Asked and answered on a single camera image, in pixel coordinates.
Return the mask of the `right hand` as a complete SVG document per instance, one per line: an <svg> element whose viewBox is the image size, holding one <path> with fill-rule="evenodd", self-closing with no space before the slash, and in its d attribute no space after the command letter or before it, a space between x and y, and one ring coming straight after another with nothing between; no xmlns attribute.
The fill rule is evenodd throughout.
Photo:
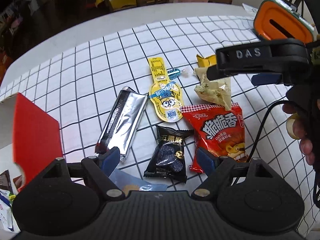
<svg viewBox="0 0 320 240"><path fill-rule="evenodd" d="M315 155L313 153L312 142L308 138L307 132L304 128L303 118L297 114L294 107L288 104L284 104L282 109L286 114L291 115L289 118L289 135L300 140L299 149L305 155L306 162L312 166L315 162Z"/></svg>

